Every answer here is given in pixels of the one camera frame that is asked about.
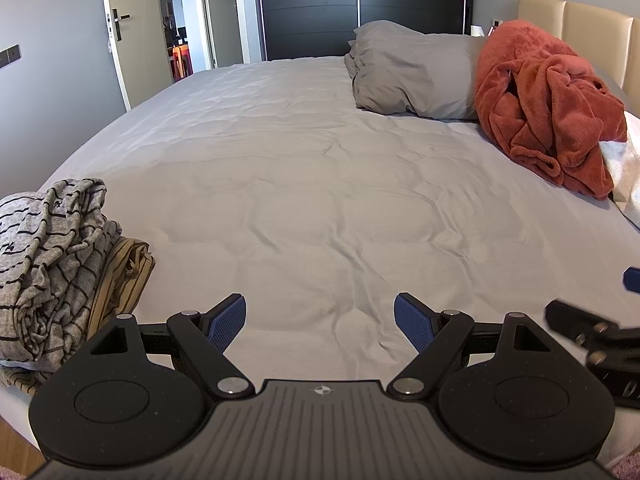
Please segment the tan striped folded garment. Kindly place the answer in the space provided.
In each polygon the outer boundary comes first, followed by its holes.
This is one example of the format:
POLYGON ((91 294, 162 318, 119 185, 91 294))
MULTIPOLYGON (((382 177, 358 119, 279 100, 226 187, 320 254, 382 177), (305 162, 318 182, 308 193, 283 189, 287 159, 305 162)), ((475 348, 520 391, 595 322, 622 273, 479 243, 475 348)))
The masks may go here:
POLYGON ((1 344, 2 384, 35 393, 104 325, 137 307, 154 266, 149 244, 124 236, 106 255, 99 276, 81 266, 61 301, 4 328, 18 341, 1 344))

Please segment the white crumpled garment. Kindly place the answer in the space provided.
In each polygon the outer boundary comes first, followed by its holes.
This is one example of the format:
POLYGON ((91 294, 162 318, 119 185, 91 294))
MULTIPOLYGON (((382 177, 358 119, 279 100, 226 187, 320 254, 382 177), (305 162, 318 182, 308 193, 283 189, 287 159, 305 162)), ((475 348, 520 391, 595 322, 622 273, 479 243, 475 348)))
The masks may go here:
POLYGON ((611 200, 618 210, 640 228, 640 120, 625 113, 627 140, 603 141, 600 149, 613 181, 611 200))

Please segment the grey bed sheet mattress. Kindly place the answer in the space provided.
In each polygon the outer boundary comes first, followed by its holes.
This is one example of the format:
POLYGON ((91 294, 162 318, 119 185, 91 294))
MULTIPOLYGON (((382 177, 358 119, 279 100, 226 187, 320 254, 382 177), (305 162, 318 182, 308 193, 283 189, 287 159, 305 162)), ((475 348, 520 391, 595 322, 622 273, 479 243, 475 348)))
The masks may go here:
POLYGON ((468 122, 364 112, 339 58, 197 74, 38 191, 100 179, 137 307, 33 394, 41 479, 603 479, 617 405, 553 300, 639 328, 639 233, 468 122), (436 313, 417 352, 401 292, 436 313), (207 312, 246 322, 224 353, 207 312))

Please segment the grey striped folded garment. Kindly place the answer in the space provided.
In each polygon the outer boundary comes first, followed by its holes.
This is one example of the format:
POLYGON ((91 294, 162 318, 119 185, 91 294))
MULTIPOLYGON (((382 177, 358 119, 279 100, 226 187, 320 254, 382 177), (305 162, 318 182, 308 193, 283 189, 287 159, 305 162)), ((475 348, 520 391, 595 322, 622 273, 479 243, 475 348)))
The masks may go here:
POLYGON ((100 179, 62 180, 1 200, 1 365, 55 372, 87 338, 91 306, 122 228, 100 179))

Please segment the orange fleece blanket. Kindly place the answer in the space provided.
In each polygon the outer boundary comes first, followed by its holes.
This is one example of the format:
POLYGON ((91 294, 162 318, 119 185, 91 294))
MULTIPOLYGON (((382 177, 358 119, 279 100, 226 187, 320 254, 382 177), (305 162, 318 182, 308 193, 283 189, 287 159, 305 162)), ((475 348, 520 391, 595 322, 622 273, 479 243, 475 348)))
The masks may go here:
POLYGON ((625 107, 563 40, 528 21, 501 24, 480 51, 474 104, 512 162, 597 200, 613 191, 600 144, 627 140, 625 107))

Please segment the beige padded headboard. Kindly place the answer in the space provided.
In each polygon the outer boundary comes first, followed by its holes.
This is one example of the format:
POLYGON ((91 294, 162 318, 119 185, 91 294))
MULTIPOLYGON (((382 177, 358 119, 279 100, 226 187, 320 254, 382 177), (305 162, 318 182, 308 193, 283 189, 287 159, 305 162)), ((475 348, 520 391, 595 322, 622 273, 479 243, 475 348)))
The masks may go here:
POLYGON ((639 115, 639 19, 565 0, 518 0, 518 18, 565 41, 605 71, 639 115))

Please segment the grey pillow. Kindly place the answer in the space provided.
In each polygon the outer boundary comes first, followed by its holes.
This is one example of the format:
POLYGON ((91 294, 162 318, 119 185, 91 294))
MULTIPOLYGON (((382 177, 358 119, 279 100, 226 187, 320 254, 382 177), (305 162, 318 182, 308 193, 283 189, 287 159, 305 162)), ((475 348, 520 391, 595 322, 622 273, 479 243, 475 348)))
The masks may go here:
POLYGON ((477 120, 475 73, 484 37, 424 34, 390 21, 364 24, 355 34, 344 62, 359 108, 477 120))

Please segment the white open door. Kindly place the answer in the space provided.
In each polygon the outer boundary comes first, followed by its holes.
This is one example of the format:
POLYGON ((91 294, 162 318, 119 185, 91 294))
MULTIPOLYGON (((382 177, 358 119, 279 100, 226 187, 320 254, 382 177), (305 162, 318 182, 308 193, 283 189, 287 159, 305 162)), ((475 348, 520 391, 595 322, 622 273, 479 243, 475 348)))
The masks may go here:
POLYGON ((103 3, 120 93, 126 109, 132 110, 174 82, 160 0, 103 3))

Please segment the black sliding wardrobe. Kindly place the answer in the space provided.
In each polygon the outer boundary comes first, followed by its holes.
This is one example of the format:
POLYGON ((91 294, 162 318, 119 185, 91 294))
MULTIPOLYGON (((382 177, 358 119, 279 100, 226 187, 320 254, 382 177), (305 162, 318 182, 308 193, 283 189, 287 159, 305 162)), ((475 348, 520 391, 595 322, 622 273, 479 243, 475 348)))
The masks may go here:
POLYGON ((260 0, 269 61, 342 56, 355 29, 391 21, 424 34, 466 34, 473 0, 260 0))

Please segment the wall light switch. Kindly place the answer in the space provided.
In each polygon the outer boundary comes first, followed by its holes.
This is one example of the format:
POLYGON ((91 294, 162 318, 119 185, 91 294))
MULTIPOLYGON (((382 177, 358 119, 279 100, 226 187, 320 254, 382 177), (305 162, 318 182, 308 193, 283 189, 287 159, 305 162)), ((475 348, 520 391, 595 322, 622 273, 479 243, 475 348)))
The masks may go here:
POLYGON ((18 44, 0 51, 0 68, 7 66, 21 58, 21 50, 18 44))

